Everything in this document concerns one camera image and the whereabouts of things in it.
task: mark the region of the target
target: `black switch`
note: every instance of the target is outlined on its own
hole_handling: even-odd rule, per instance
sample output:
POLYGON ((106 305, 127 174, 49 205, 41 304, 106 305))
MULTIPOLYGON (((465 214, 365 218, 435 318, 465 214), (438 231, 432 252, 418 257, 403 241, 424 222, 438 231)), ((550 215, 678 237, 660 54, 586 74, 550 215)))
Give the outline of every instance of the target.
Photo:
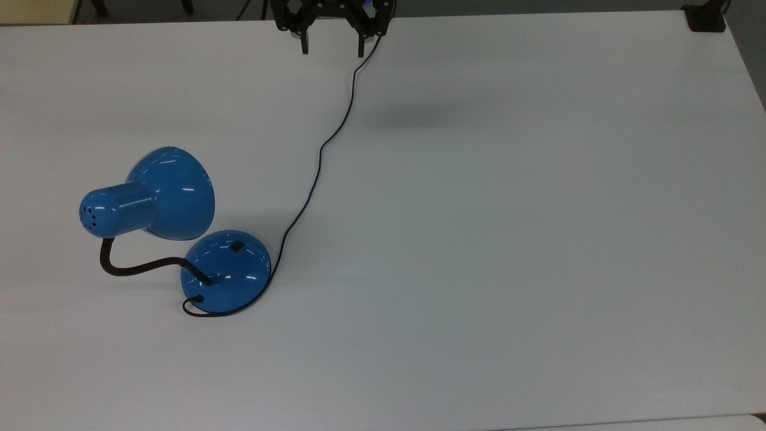
POLYGON ((239 252, 244 246, 245 244, 243 242, 234 241, 234 244, 232 244, 229 248, 231 248, 231 251, 236 253, 239 252))

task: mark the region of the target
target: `blue lamp shade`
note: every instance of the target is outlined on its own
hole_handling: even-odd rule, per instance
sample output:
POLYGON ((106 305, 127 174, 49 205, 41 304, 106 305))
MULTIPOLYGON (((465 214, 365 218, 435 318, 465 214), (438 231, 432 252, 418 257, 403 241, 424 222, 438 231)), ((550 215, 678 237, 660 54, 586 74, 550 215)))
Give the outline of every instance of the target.
POLYGON ((195 239, 208 230, 214 213, 205 168, 172 146, 147 154, 124 184, 94 190, 80 204, 83 227, 99 238, 145 229, 164 239, 195 239))

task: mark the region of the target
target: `black clamp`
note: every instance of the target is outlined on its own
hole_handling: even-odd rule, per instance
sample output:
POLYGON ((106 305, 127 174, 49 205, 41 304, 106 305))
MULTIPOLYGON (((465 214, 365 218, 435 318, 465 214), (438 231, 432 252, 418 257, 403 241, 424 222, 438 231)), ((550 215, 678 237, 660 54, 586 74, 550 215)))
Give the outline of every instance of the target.
POLYGON ((301 0, 298 12, 287 7, 290 0, 269 0, 274 22, 281 31, 291 31, 300 37, 304 54, 309 53, 309 26, 318 17, 345 18, 359 35, 359 57, 365 56, 365 41, 374 36, 385 36, 394 14, 395 0, 373 0, 375 16, 370 18, 364 10, 365 0, 301 0))

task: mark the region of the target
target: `blue lamp base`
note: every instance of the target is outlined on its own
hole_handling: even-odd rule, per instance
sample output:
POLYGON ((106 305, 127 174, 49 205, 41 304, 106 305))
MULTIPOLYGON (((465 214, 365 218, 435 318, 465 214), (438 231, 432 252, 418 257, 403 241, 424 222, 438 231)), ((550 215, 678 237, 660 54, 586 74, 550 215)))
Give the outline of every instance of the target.
POLYGON ((181 270, 181 287, 187 298, 202 295, 195 307, 208 313, 242 308, 260 296, 271 275, 269 252, 254 236, 227 230, 200 239, 186 254, 186 260, 207 275, 213 284, 205 286, 181 270))

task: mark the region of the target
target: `white table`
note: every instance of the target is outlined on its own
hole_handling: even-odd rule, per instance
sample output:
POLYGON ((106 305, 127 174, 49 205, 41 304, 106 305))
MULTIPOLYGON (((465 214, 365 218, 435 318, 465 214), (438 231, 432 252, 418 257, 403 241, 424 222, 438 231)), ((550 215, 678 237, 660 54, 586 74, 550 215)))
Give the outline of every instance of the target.
MULTIPOLYGON (((0 429, 766 410, 766 114, 682 12, 397 19, 258 304, 194 319, 177 268, 103 273, 77 204, 167 145, 210 173, 211 232, 276 255, 358 63, 345 22, 310 40, 0 28, 0 429)), ((191 245, 131 232, 114 261, 191 245)))

